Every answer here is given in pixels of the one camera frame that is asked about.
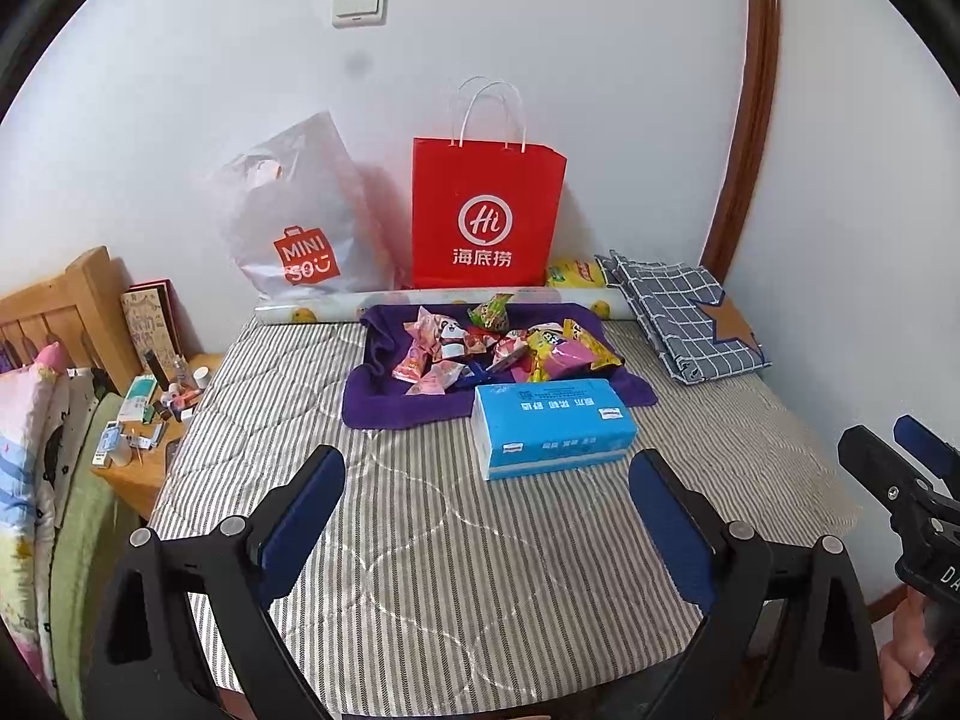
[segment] star pattern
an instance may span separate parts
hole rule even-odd
[[[763,352],[760,350],[760,344],[754,337],[754,332],[743,319],[733,300],[726,292],[720,293],[720,299],[717,303],[700,303],[698,300],[691,300],[696,304],[704,314],[713,320],[713,342],[728,343],[729,341],[740,341],[749,346],[753,351],[763,359]]]

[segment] tissue box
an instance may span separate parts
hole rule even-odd
[[[620,460],[637,436],[606,379],[479,386],[470,430],[487,480]]]

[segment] book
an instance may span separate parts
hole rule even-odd
[[[145,355],[152,349],[171,381],[175,378],[174,357],[181,354],[172,293],[170,282],[160,280],[134,284],[120,295],[127,329],[140,361],[145,367]]]

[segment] wooden bed frame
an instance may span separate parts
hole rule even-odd
[[[122,395],[143,365],[120,306],[123,288],[107,247],[81,254],[66,270],[0,298],[0,343],[26,365],[60,341],[74,367],[101,367]]]

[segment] small cup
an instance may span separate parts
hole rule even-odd
[[[197,382],[200,391],[203,391],[210,384],[210,369],[206,365],[201,365],[193,372],[193,380]]]
[[[126,436],[121,435],[116,444],[107,452],[114,466],[127,466],[131,461],[133,450]]]

